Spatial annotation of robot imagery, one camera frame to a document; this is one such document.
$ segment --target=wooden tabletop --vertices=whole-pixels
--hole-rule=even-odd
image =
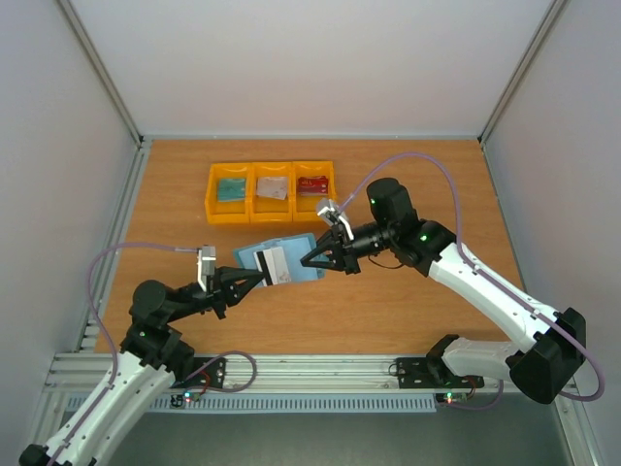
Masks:
[[[437,157],[455,178],[463,208],[464,240],[490,267],[519,283],[507,233],[476,141],[155,141],[126,241],[217,248],[218,265],[236,265],[231,250],[274,237],[321,234],[323,223],[211,226],[204,198],[212,162],[333,160],[341,200],[386,157],[403,151]],[[454,230],[453,206],[441,172],[406,159],[382,173],[408,190],[421,217]],[[353,225],[371,221],[364,191],[347,209]],[[396,264],[392,254],[377,258]],[[328,272],[325,279],[257,288],[218,320],[213,313],[175,322],[198,353],[424,353],[446,333],[506,340],[484,315],[448,288],[413,269],[381,269],[361,261],[362,273]],[[117,344],[131,323],[134,288],[156,279],[178,287],[196,280],[196,257],[157,250],[125,250],[104,322]],[[98,342],[97,350],[106,350]]]

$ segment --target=gray floor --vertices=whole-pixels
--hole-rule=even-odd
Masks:
[[[145,415],[113,466],[556,466],[556,412],[523,396],[429,415]]]

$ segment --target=black stripe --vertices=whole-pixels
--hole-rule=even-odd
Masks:
[[[272,282],[270,268],[268,267],[268,263],[265,260],[265,253],[262,250],[258,250],[256,252],[256,256],[259,258],[259,264],[261,265],[261,271],[263,272],[263,276],[265,277],[265,283],[267,283],[268,286],[273,285],[274,282]]]

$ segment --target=green packet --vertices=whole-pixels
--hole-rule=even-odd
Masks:
[[[217,184],[217,202],[243,201],[245,178],[223,178]]]

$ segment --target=white wall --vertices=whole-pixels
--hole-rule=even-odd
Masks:
[[[606,394],[587,411],[619,464],[621,3],[572,0],[488,144],[528,289],[587,318]],[[595,389],[590,368],[577,378]]]
[[[478,136],[550,0],[74,0],[148,135]]]
[[[133,148],[54,2],[3,2],[0,63],[0,464],[16,464]]]

